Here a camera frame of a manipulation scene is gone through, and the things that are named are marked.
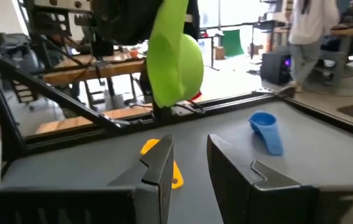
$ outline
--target blue scoop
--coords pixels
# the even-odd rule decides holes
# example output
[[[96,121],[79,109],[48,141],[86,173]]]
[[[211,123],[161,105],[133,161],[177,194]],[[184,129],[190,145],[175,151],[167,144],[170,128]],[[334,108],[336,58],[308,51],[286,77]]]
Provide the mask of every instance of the blue scoop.
[[[283,144],[277,127],[277,119],[270,113],[257,111],[249,118],[251,128],[264,141],[273,156],[283,155]]]

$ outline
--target yellow object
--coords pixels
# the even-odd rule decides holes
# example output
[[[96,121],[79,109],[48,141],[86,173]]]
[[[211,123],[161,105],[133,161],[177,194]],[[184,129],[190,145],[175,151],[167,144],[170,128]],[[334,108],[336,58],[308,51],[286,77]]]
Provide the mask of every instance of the yellow object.
[[[154,145],[156,145],[160,140],[158,139],[149,139],[143,148],[140,150],[142,155],[146,154]],[[178,168],[177,162],[174,161],[174,173],[172,177],[172,189],[177,189],[182,187],[183,185],[183,178],[181,171]]]

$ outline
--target gray table surface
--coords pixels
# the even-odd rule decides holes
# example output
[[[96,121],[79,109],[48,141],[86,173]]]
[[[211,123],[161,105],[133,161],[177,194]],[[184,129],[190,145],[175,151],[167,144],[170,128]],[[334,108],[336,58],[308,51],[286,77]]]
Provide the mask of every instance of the gray table surface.
[[[257,110],[278,118],[283,156],[270,156],[253,135],[247,119]],[[353,184],[353,135],[275,102],[21,159],[0,187],[106,185],[140,157],[146,140],[167,134],[174,135],[175,160],[185,181],[172,190],[169,223],[222,223],[207,166],[208,134],[301,184]]]

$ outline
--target green plastic scoop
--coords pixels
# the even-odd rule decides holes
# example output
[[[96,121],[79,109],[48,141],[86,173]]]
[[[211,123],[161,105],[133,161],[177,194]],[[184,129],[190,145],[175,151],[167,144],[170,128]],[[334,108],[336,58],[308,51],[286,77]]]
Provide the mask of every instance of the green plastic scoop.
[[[147,70],[158,107],[190,100],[203,82],[198,43],[183,33],[188,0],[164,0],[149,39]]]

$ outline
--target white shirt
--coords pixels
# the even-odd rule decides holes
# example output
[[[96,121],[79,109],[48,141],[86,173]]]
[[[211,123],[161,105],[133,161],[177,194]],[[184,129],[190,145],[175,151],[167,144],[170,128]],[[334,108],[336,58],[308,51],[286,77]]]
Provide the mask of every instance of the white shirt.
[[[309,0],[308,11],[301,13],[304,0],[294,0],[291,30],[288,40],[292,44],[311,44],[330,32],[339,22],[336,0]]]

